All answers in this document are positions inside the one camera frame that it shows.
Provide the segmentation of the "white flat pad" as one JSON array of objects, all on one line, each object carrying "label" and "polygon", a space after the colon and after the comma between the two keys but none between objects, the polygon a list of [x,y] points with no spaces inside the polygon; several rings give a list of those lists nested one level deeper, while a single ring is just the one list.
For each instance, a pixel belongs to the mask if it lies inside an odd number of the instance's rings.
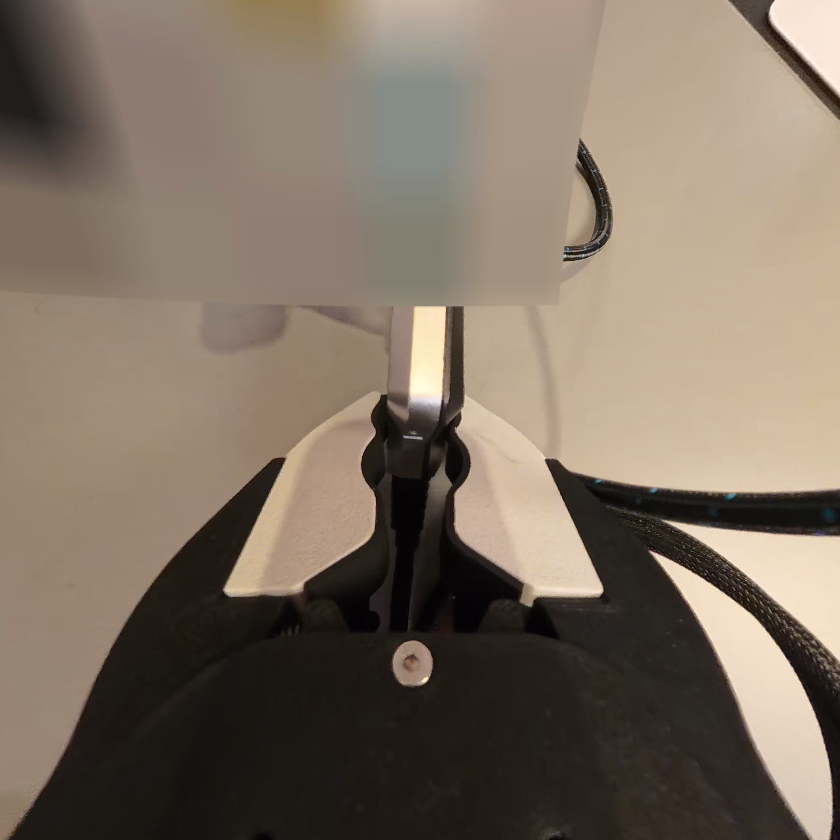
[{"label": "white flat pad", "polygon": [[775,32],[829,90],[839,94],[839,2],[774,1]]}]

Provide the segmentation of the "silver metal port hub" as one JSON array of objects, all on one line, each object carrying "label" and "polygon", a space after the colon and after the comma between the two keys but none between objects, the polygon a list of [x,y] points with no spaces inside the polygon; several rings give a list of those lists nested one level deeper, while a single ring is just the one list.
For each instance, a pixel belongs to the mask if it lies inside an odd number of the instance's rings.
[{"label": "silver metal port hub", "polygon": [[398,479],[430,480],[465,404],[465,310],[394,307],[387,372],[386,466]]}]

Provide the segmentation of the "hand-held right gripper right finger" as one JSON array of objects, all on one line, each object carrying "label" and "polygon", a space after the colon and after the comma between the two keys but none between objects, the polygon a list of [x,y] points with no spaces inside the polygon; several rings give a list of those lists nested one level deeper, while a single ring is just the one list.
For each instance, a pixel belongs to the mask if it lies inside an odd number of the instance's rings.
[{"label": "hand-held right gripper right finger", "polygon": [[449,449],[446,528],[466,585],[532,606],[596,600],[603,583],[546,458],[486,408],[465,408]]}]

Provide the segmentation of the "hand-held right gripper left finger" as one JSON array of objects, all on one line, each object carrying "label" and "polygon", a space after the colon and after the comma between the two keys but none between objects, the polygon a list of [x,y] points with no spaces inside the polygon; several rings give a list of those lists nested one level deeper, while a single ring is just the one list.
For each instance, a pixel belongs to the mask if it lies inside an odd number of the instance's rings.
[{"label": "hand-held right gripper left finger", "polygon": [[227,578],[226,596],[367,606],[390,564],[380,489],[385,420],[382,396],[370,392],[294,446]]}]

